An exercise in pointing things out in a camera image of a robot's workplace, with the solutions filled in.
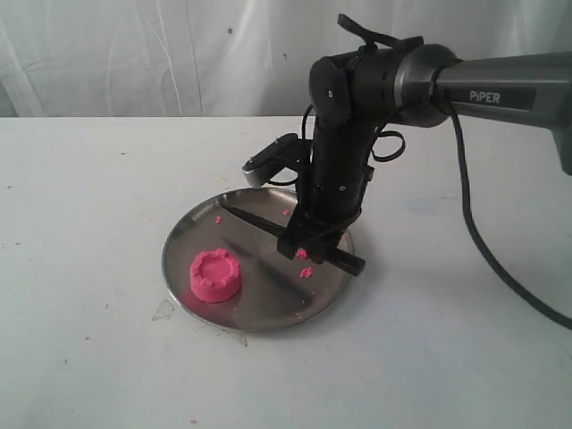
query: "metal plate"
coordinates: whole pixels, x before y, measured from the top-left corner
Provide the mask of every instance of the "metal plate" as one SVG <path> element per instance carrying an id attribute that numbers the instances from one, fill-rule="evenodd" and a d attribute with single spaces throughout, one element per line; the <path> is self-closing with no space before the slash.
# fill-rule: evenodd
<path id="1" fill-rule="evenodd" d="M 227 214 L 217 204 L 220 198 L 284 226 L 290 217 L 282 212 L 296 205 L 296 195 L 286 190 L 239 189 L 208 199 L 175 225 L 164 245 L 163 273 L 172 296 L 192 315 L 229 330 L 278 330 L 324 311 L 346 289 L 349 274 L 327 263 L 283 257 L 275 237 Z M 219 215 L 223 221 L 216 224 Z M 348 233 L 339 247 L 353 254 Z M 190 291 L 189 267 L 199 252 L 216 248 L 227 248 L 240 260 L 242 290 L 228 301 L 206 304 Z M 314 275 L 300 279 L 308 266 Z"/>

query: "white curtain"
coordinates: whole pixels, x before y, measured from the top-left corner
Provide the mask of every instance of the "white curtain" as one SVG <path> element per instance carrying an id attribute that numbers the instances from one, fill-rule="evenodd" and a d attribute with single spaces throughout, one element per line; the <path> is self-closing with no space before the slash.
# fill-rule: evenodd
<path id="1" fill-rule="evenodd" d="M 0 82 L 19 116 L 301 114 L 359 46 L 338 13 L 463 59 L 572 50 L 570 0 L 0 0 Z"/>

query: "piper logo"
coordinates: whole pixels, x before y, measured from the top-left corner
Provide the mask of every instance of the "piper logo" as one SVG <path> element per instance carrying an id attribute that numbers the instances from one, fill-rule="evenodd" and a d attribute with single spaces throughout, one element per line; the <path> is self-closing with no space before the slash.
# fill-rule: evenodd
<path id="1" fill-rule="evenodd" d="M 498 105 L 501 103 L 501 94 L 498 92 L 471 91 L 468 96 L 468 101 Z"/>

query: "white tabletop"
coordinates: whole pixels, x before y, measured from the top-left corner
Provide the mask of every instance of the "white tabletop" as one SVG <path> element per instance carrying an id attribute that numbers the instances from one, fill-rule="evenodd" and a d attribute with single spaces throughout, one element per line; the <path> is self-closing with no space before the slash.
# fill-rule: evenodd
<path id="1" fill-rule="evenodd" d="M 462 122 L 485 240 L 572 315 L 572 178 L 550 133 Z M 0 121 L 0 427 L 570 427 L 572 332 L 477 252 L 449 122 L 393 127 L 408 150 L 376 166 L 352 229 L 366 270 L 323 316 L 245 337 L 171 300 L 170 229 L 245 187 L 248 156 L 298 128 L 299 118 Z"/>

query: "robotic arm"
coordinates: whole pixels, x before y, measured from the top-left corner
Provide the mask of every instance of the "robotic arm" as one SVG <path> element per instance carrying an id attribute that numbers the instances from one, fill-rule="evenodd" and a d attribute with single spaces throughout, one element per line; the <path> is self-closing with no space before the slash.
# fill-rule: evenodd
<path id="1" fill-rule="evenodd" d="M 365 261 L 337 246 L 360 215 L 374 172 L 369 157 L 376 139 L 387 135 L 383 127 L 388 123 L 434 127 L 457 112 L 548 128 L 563 170 L 572 174 L 572 53 L 464 62 L 447 47 L 425 45 L 420 37 L 378 34 L 345 15 L 338 23 L 364 45 L 312 66 L 313 139 L 306 139 L 304 131 L 301 139 L 287 134 L 243 167 L 252 186 L 271 181 L 285 167 L 298 173 L 298 204 L 288 226 L 225 207 L 276 236 L 278 251 L 286 257 L 304 248 L 318 264 L 327 261 L 359 275 Z"/>

